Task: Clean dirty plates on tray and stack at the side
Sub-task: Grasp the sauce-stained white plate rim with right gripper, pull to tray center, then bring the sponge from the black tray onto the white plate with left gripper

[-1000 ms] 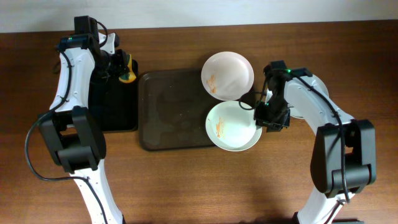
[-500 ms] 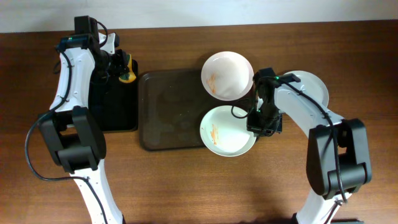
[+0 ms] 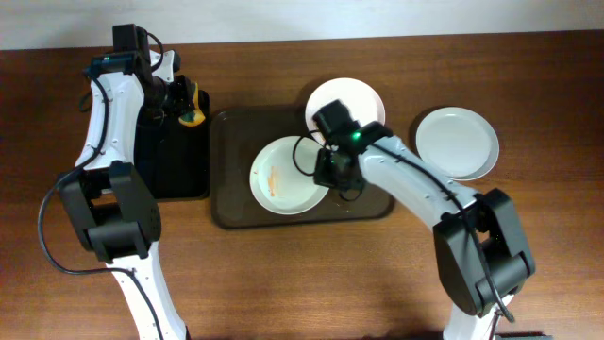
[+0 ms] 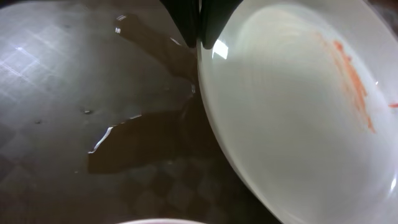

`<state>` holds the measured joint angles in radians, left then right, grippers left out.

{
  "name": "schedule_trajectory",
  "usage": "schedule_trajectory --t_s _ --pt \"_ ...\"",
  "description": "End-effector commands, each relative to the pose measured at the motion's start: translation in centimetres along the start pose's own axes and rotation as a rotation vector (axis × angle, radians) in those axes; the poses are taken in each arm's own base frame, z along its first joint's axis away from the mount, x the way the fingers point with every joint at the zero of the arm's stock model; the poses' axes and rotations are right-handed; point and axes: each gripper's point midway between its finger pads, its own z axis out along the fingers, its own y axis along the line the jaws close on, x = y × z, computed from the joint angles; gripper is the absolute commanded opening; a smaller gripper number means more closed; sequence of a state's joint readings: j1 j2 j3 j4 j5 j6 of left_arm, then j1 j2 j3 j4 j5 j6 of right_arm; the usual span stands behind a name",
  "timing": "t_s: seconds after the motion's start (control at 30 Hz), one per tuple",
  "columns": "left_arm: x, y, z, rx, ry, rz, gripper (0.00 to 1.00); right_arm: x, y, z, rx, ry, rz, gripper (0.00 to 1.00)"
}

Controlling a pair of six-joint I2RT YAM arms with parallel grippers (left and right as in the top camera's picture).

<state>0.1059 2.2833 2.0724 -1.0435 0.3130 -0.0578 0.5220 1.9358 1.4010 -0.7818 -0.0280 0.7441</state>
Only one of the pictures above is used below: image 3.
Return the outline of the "green yellow sponge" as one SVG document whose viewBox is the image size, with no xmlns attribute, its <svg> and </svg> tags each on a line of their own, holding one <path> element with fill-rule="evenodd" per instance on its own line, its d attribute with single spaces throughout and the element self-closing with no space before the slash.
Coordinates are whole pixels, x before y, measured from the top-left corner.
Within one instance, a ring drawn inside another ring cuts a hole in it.
<svg viewBox="0 0 604 340">
<path fill-rule="evenodd" d="M 199 89 L 198 83 L 194 82 L 193 87 L 188 90 L 184 99 L 184 108 L 178 117 L 178 122 L 187 128 L 200 126 L 206 120 L 205 99 L 203 92 Z"/>
</svg>

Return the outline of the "white plate with sauce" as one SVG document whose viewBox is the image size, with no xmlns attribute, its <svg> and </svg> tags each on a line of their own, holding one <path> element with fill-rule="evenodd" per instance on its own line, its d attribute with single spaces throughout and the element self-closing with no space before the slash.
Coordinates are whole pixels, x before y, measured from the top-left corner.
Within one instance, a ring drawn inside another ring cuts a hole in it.
<svg viewBox="0 0 604 340">
<path fill-rule="evenodd" d="M 267 211 L 280 215 L 304 213 L 317 206 L 328 188 L 310 175 L 321 146 L 302 136 L 287 136 L 266 145 L 253 160 L 249 186 Z"/>
</svg>

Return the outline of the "grey plate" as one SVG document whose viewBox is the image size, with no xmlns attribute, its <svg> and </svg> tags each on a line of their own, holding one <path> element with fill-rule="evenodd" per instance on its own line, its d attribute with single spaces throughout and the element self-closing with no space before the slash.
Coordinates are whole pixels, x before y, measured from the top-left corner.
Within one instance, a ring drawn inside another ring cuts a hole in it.
<svg viewBox="0 0 604 340">
<path fill-rule="evenodd" d="M 420 158 L 448 178 L 480 179 L 498 161 L 500 145 L 495 129 L 478 113 L 444 107 L 429 113 L 415 132 Z"/>
</svg>

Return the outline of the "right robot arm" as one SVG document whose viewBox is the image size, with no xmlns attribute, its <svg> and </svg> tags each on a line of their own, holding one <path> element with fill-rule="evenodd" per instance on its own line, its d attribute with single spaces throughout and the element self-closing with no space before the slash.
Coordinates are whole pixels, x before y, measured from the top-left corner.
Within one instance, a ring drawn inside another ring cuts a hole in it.
<svg viewBox="0 0 604 340">
<path fill-rule="evenodd" d="M 343 190 L 384 190 L 432 232 L 441 284 L 453 302 L 445 339 L 494 339 L 509 303 L 536 271 L 527 236 L 504 192 L 486 194 L 445 178 L 380 123 L 321 123 L 327 146 L 314 180 Z"/>
</svg>

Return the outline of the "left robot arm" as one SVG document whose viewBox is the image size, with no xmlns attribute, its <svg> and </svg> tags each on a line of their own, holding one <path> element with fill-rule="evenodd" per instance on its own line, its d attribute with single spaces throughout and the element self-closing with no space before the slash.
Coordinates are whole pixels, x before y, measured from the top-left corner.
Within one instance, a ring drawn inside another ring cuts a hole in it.
<svg viewBox="0 0 604 340">
<path fill-rule="evenodd" d="M 91 119 L 53 189 L 78 241 L 118 281 L 142 339 L 187 339 L 159 262 L 161 199 L 209 190 L 209 96 L 174 50 L 118 47 L 84 72 Z"/>
</svg>

